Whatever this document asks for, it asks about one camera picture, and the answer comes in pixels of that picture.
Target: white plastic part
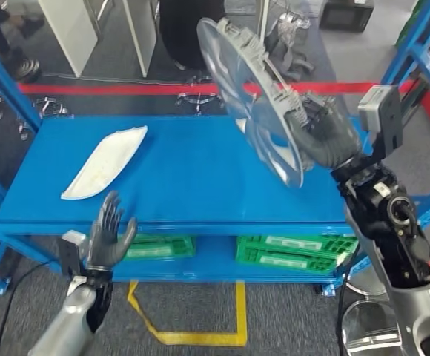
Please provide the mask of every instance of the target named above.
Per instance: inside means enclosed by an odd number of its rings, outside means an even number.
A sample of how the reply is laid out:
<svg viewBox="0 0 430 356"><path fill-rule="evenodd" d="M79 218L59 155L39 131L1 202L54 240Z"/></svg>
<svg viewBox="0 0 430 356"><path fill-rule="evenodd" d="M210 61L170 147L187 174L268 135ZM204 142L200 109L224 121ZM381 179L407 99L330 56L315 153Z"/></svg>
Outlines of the white plastic part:
<svg viewBox="0 0 430 356"><path fill-rule="evenodd" d="M130 128L102 139L61 198L85 199L108 187L135 154L146 132L147 126Z"/></svg>

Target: floor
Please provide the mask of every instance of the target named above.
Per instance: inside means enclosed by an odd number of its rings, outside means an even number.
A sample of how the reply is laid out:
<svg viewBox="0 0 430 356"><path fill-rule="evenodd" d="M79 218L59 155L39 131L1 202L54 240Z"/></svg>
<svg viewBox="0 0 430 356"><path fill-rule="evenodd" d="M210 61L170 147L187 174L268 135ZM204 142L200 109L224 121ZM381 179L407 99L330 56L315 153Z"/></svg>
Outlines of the floor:
<svg viewBox="0 0 430 356"><path fill-rule="evenodd" d="M251 0L227 0L227 11L253 11ZM319 0L305 3L290 0L292 8L301 8L315 17ZM310 80L361 81L378 80L394 54L397 19L406 19L414 0L376 0L376 8L365 33L322 32L314 28L309 34L306 52L316 71ZM282 8L275 3L270 17L274 19ZM137 79L139 68L133 58L135 53L128 46L127 54L119 56L121 44L131 40L129 31L121 26L121 3L108 17L106 36L92 54L86 77ZM235 16L238 24L253 26L249 16ZM10 31L11 42L22 40ZM69 84L81 83L62 78L71 74L69 66L45 27L33 39L22 44L30 56L42 61L44 70L54 73L42 82ZM183 81L186 74L175 70L158 44L149 79ZM87 81L86 84L98 84ZM174 98L163 99L128 97L59 97L73 113L189 113L190 105L175 107ZM358 96L340 98L339 105L351 113L356 111ZM220 110L217 105L204 109ZM15 118L7 113L0 121L0 182L9 185L31 140L22 142L17 132ZM402 148L388 159L412 194L430 191L430 123L419 111L405 129ZM430 228L427 229L430 238ZM54 248L48 237L35 237L36 241ZM34 264L19 259L9 252L0 274L12 272L17 278ZM39 270L27 278L16 293L8 326L3 338L2 355L27 355L51 318L60 309L66 291L63 278ZM213 331L233 332L235 329L235 288L231 284L180 284L143 283L136 293L143 308L161 331ZM247 308L248 343L245 348L210 348L189 346L164 346L148 333L144 324L126 301L127 284L116 285L112 308L101 332L92 344L88 355L337 355L335 337L336 298L318 295L312 286L300 285L247 285ZM8 296L0 297L0 322Z"/></svg>

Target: green crate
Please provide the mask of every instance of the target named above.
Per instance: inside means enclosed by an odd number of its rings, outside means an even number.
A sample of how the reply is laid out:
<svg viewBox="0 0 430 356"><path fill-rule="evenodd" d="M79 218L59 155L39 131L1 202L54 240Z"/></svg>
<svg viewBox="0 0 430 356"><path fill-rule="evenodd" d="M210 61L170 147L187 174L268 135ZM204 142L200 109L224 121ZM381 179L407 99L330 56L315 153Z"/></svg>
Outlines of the green crate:
<svg viewBox="0 0 430 356"><path fill-rule="evenodd" d="M236 260L243 263L256 263L266 266L296 269L319 274L333 271L337 266L335 258L309 256L307 254L287 254L238 245Z"/></svg>
<svg viewBox="0 0 430 356"><path fill-rule="evenodd" d="M358 241L348 235L240 236L238 244L279 252L301 252L320 257L344 258L351 254Z"/></svg>
<svg viewBox="0 0 430 356"><path fill-rule="evenodd" d="M195 237L186 235L138 234L126 259L190 257L195 254Z"/></svg>

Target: yellow floor tape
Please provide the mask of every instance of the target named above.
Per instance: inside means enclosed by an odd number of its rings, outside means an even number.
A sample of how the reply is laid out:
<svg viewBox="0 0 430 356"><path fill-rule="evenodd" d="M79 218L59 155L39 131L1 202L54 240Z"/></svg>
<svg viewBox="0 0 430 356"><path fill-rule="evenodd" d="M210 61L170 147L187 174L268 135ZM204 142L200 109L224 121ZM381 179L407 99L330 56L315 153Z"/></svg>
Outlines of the yellow floor tape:
<svg viewBox="0 0 430 356"><path fill-rule="evenodd" d="M159 332L140 308L134 290L137 281L129 284L128 301L146 324L146 327L164 345L198 345L198 346L245 346L248 339L247 326L247 295L244 282L236 283L236 327L237 332Z"/></svg>

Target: black cable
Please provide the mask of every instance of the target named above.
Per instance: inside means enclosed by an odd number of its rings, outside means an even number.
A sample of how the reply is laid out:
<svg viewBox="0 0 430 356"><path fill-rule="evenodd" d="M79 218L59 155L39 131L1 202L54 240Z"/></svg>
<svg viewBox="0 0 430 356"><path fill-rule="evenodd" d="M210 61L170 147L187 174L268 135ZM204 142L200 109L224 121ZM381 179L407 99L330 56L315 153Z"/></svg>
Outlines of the black cable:
<svg viewBox="0 0 430 356"><path fill-rule="evenodd" d="M2 341L2 335L4 334L4 329L5 328L5 323L8 321L8 316L9 316L9 310L11 309L11 304L12 303L12 299L14 297L14 294L16 293L16 289L17 289L17 287L19 286L19 284L20 284L20 282L22 282L23 280L24 280L26 277L29 276L30 274L32 274L33 272L35 272L37 269L39 269L40 267L43 267L45 265L48 265L50 263L52 263L55 260L48 260L47 262L43 262L43 263L40 263L37 266L34 266L31 269L30 269L29 271L24 273L23 276L20 277L17 281L16 281L16 283L14 284L14 287L11 291L11 295L9 296L9 300L8 301L8 305L5 306L5 311L4 312L4 316L2 317L2 321L1 322L1 327L0 327L0 356L1 356L1 342Z"/></svg>
<svg viewBox="0 0 430 356"><path fill-rule="evenodd" d="M339 310L337 311L337 343L339 345L339 352L340 356L345 356L344 352L344 341L342 337L342 312L344 309L344 294L345 293L345 288L347 286L347 280L348 279L348 275L350 274L351 269L353 267L353 264L355 262L355 258L360 251L360 243L357 245L355 250L351 254L351 259L347 263L345 267L345 277L344 281L342 282L342 286L340 287L340 293L339 294Z"/></svg>

